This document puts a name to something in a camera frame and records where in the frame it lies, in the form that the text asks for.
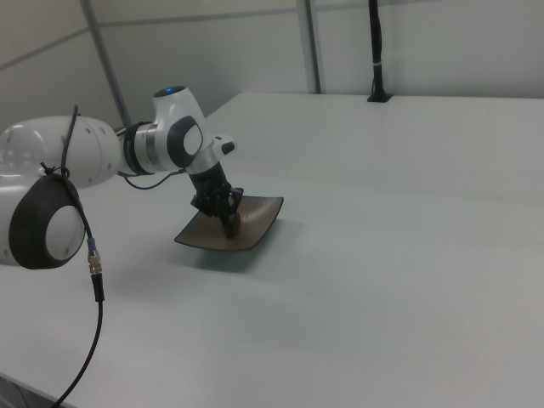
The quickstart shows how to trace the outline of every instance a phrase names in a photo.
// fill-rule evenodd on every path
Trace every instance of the square plate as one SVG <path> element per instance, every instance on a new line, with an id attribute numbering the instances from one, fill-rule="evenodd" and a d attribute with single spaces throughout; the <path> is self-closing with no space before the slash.
<path id="1" fill-rule="evenodd" d="M 189 247 L 214 251 L 245 251 L 257 245 L 267 233 L 283 204 L 283 197 L 243 196 L 238 206 L 240 231 L 227 238 L 219 218 L 198 212 L 174 239 Z"/>

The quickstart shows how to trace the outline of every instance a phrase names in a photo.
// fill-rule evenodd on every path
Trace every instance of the black ring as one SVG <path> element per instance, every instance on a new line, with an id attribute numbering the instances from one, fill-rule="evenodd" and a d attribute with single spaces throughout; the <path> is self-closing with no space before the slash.
<path id="1" fill-rule="evenodd" d="M 136 138 L 136 132 L 142 125 L 147 125 L 151 122 L 135 123 L 125 129 L 125 139 L 123 141 L 123 152 L 125 154 L 125 160 L 127 161 L 130 169 L 139 176 L 150 176 L 153 173 L 148 173 L 138 163 L 138 157 L 136 156 L 136 150 L 134 149 L 134 139 Z"/>

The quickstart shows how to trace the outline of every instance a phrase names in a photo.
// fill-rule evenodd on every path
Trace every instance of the white wall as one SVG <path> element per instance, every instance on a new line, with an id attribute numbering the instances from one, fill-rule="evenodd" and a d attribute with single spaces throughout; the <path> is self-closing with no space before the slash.
<path id="1" fill-rule="evenodd" d="M 329 94 L 368 94 L 366 1 L 315 0 Z M 382 0 L 386 90 L 544 98 L 542 0 Z"/>
<path id="2" fill-rule="evenodd" d="M 2 0 L 0 9 L 0 133 L 25 119 L 70 115 L 75 104 L 121 125 L 79 2 Z"/>
<path id="3" fill-rule="evenodd" d="M 206 115 L 240 92 L 314 92 L 302 4 L 92 1 L 133 122 L 152 120 L 152 95 L 175 84 Z"/>

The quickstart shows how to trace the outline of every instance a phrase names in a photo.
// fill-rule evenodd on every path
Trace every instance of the black cable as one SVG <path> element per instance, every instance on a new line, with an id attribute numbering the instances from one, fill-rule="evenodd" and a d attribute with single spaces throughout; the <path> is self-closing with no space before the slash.
<path id="1" fill-rule="evenodd" d="M 83 374 L 85 373 L 85 370 L 87 370 L 88 363 L 90 363 L 91 359 L 93 358 L 94 350 L 96 349 L 96 345 L 99 342 L 100 330 L 102 329 L 102 315 L 103 315 L 103 313 L 104 313 L 103 302 L 100 300 L 99 301 L 99 319 L 98 319 L 98 322 L 96 324 L 96 332 L 94 333 L 93 344 L 91 345 L 91 349 L 89 350 L 87 358 L 85 359 L 85 362 L 83 363 L 83 367 L 77 373 L 77 376 L 74 379 L 74 381 L 72 382 L 72 384 L 70 384 L 70 387 L 68 387 L 68 389 L 65 391 L 65 393 L 62 394 L 62 396 L 59 399 L 57 399 L 56 402 L 53 405 L 51 405 L 51 408 L 60 407 L 60 404 L 63 403 L 63 401 L 66 399 L 66 397 L 76 387 L 77 383 L 79 383 L 79 380 L 82 379 Z"/>
<path id="2" fill-rule="evenodd" d="M 102 283 L 102 266 L 100 265 L 98 251 L 96 251 L 96 246 L 94 243 L 93 234 L 91 232 L 91 227 L 89 226 L 87 217 L 85 216 L 85 212 L 83 211 L 82 202 L 81 200 L 79 200 L 76 186 L 68 180 L 68 178 L 70 177 L 70 170 L 66 167 L 66 157 L 68 156 L 68 147 L 70 146 L 71 136 L 74 133 L 74 127 L 76 126 L 76 119 L 78 114 L 79 112 L 77 109 L 77 105 L 75 105 L 74 113 L 72 114 L 72 117 L 71 117 L 70 127 L 68 129 L 68 134 L 66 135 L 64 149 L 62 150 L 60 171 L 62 174 L 62 179 L 66 187 L 66 190 L 68 191 L 68 194 L 74 204 L 74 207 L 76 207 L 77 212 L 79 213 L 79 216 L 82 219 L 83 225 L 85 226 L 85 232 L 87 232 L 88 256 L 89 256 L 88 259 L 89 259 L 89 266 L 91 269 L 91 278 L 93 280 L 94 300 L 96 300 L 96 302 L 98 302 L 99 304 L 99 318 L 96 325 L 96 332 L 94 333 L 93 344 L 91 345 L 91 349 L 88 352 L 87 358 L 85 359 L 85 362 L 83 363 L 81 370 L 77 373 L 77 376 L 74 379 L 74 381 L 70 384 L 70 387 L 68 387 L 65 393 L 62 394 L 62 396 L 59 399 L 57 399 L 57 401 L 52 405 L 52 408 L 59 407 L 60 404 L 62 404 L 62 402 L 66 399 L 66 397 L 72 392 L 72 390 L 79 383 L 79 380 L 82 379 L 83 374 L 87 370 L 88 364 L 93 358 L 94 350 L 96 349 L 96 345 L 99 342 L 100 330 L 102 329 L 103 302 L 104 302 L 104 287 Z M 45 169 L 46 174 L 50 174 L 54 172 L 55 170 L 57 170 L 57 168 L 55 167 L 47 168 L 45 164 L 43 163 L 42 163 L 42 166 Z"/>
<path id="3" fill-rule="evenodd" d="M 87 217 L 85 216 L 85 212 L 83 211 L 82 202 L 79 200 L 79 197 L 77 196 L 76 187 L 74 186 L 74 184 L 68 181 L 68 177 L 70 176 L 70 171 L 66 168 L 66 157 L 68 156 L 68 146 L 70 145 L 71 135 L 74 133 L 74 126 L 76 125 L 77 113 L 78 113 L 78 109 L 77 109 L 77 105 L 75 105 L 74 113 L 71 116 L 71 122 L 70 122 L 70 127 L 68 129 L 68 134 L 66 135 L 65 147 L 62 150 L 62 160 L 60 161 L 60 172 L 62 174 L 62 179 L 65 182 L 66 190 L 68 191 L 68 194 L 70 195 L 70 198 L 72 202 L 74 203 L 74 207 L 77 209 L 77 212 L 79 213 L 79 216 L 81 217 L 83 221 L 83 225 L 85 227 L 85 231 L 87 232 L 87 236 L 88 238 L 93 238 L 91 227 L 89 226 Z"/>
<path id="4" fill-rule="evenodd" d="M 153 184 L 153 185 L 150 185 L 150 186 L 147 186 L 147 187 L 140 187 L 139 185 L 136 185 L 134 184 L 132 181 L 130 181 L 127 177 L 123 177 L 125 179 L 125 181 L 131 185 L 132 187 L 134 187 L 135 189 L 138 189 L 138 190 L 151 190 L 151 189 L 154 189 L 155 187 L 158 187 L 159 185 L 161 185 L 162 183 L 164 183 L 165 181 L 167 181 L 168 178 L 172 177 L 172 176 L 175 176 L 177 174 L 183 174 L 185 173 L 185 170 L 182 168 L 176 172 L 171 172 L 169 173 L 165 178 L 163 178 L 161 181 L 159 181 L 158 183 L 156 184 Z"/>

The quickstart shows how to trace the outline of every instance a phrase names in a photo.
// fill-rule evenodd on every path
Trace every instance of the cable connector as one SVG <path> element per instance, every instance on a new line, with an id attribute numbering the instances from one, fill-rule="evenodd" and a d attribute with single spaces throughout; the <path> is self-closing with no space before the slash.
<path id="1" fill-rule="evenodd" d="M 89 251 L 88 256 L 88 268 L 91 272 L 91 275 L 101 274 L 102 273 L 102 263 L 100 263 L 100 254 L 98 250 Z"/>
<path id="2" fill-rule="evenodd" d="M 103 302 L 104 298 L 104 285 L 102 283 L 102 263 L 100 263 L 100 254 L 94 249 L 94 251 L 88 252 L 88 268 L 91 272 L 91 279 L 93 280 L 94 287 L 94 300 L 97 302 Z"/>

